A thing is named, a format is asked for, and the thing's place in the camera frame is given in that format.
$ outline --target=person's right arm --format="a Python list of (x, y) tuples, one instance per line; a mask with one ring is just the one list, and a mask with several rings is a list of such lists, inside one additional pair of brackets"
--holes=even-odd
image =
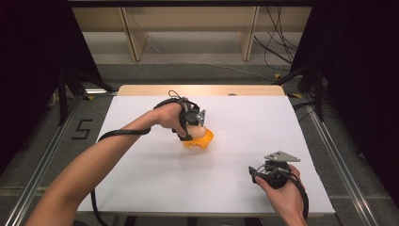
[[(289, 166), (291, 173), (300, 179), (298, 169), (292, 165)], [(303, 218), (304, 205), (302, 196), (292, 181), (288, 180), (284, 187), (274, 189), (261, 177), (257, 176), (255, 177), (255, 180), (266, 193), (276, 213), (287, 225), (308, 225), (306, 220)]]

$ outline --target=gray floor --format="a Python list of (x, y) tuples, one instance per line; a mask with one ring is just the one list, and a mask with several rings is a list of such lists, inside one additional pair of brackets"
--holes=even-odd
[[(263, 43), (268, 42), (267, 34), (256, 35)], [(253, 44), (250, 61), (243, 61), (240, 46), (234, 33), (151, 33), (145, 53), (139, 62), (133, 62), (121, 33), (86, 33), (90, 50), (98, 64), (104, 81), (114, 87), (123, 84), (271, 84), (275, 74), (285, 75), (290, 65), (275, 55), (266, 54), (267, 63), (276, 69), (271, 69), (264, 62), (264, 49), (256, 41)], [(300, 34), (286, 35), (293, 43), (297, 43)], [(278, 44), (270, 48), (283, 56), (285, 51)], [(283, 86), (286, 93), (298, 93), (297, 84), (300, 77)], [(56, 148), (56, 154), (51, 159), (49, 169), (43, 175), (36, 196), (26, 211), (23, 222), (28, 217), (42, 191), (60, 171), (68, 165), (82, 150), (95, 142), (104, 120), (107, 108), (112, 100), (111, 95), (96, 95), (92, 100), (82, 101), (73, 113), (69, 126), (62, 141)], [(293, 105), (303, 103), (304, 98), (290, 98)], [(349, 173), (353, 176), (360, 194), (370, 206), (371, 213), (379, 225), (399, 225), (399, 210), (391, 197), (379, 183), (376, 175), (366, 161), (356, 156), (357, 146), (346, 131), (339, 115), (333, 107), (325, 103), (323, 124), (331, 135), (339, 154)], [(311, 109), (301, 107), (296, 111), (299, 123), (307, 141), (314, 166), (333, 203), (337, 216), (310, 218), (310, 225), (363, 225), (362, 216), (357, 210), (357, 204), (348, 193), (339, 171), (330, 157), (325, 142), (317, 130), (315, 117), (309, 113)], [(57, 130), (59, 111), (57, 103), (49, 107), (38, 124), (37, 130), (27, 142), (27, 149), (18, 153), (0, 177), (0, 224), (6, 223), (8, 213), (18, 201), (19, 196), (28, 185), (33, 170), (40, 162), (51, 138)], [(90, 132), (86, 139), (76, 128), (81, 120)], [(98, 225), (93, 216), (77, 216), (77, 220), (87, 225)], [(108, 224), (122, 225), (124, 217), (105, 216)], [(283, 225), (279, 218), (267, 218), (264, 225)], [(136, 225), (186, 225), (185, 218), (138, 218)]]

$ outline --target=hand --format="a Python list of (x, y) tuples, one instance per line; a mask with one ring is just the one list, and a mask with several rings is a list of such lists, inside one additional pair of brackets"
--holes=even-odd
[[(299, 171), (296, 167), (289, 165), (291, 173), (298, 179)], [(287, 225), (307, 225), (303, 218), (303, 201), (298, 188), (288, 180), (287, 184), (280, 189), (274, 189), (261, 177), (255, 177), (258, 185), (264, 190), (276, 213), (282, 217)]]
[(186, 133), (179, 122), (181, 111), (182, 106), (180, 104), (171, 103), (155, 108), (152, 112), (156, 115), (156, 124), (164, 128), (174, 129), (180, 137), (185, 137)]

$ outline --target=white board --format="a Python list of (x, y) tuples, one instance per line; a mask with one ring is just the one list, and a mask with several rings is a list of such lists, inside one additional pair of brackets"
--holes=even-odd
[[(120, 129), (167, 96), (114, 97), (100, 136)], [(283, 151), (310, 200), (310, 214), (331, 214), (325, 188), (315, 171), (295, 112), (286, 96), (193, 96), (206, 109), (205, 126), (214, 133), (206, 150), (185, 148), (176, 134), (155, 125), (141, 137), (97, 186), (100, 211), (155, 216), (251, 216), (275, 213), (248, 166)], [(91, 212), (90, 197), (79, 206)]]

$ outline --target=black wrist strap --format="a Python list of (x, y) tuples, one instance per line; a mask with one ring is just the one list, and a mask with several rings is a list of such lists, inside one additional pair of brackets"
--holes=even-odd
[[(151, 131), (151, 128), (145, 129), (145, 130), (113, 130), (105, 133), (99, 138), (99, 141), (107, 138), (107, 137), (113, 137), (113, 136), (119, 136), (119, 135), (146, 135)], [(96, 202), (96, 191), (95, 188), (90, 192), (90, 197), (91, 197), (91, 206), (93, 207), (94, 215), (96, 216), (96, 219), (99, 221), (99, 223), (103, 226), (107, 226), (107, 224), (103, 221), (103, 219), (100, 216), (99, 210), (97, 209), (97, 202)]]
[(118, 136), (118, 135), (146, 135), (151, 131), (151, 128), (145, 129), (145, 130), (113, 130), (105, 133), (99, 138), (99, 141), (107, 138), (107, 137), (113, 137), (113, 136)]

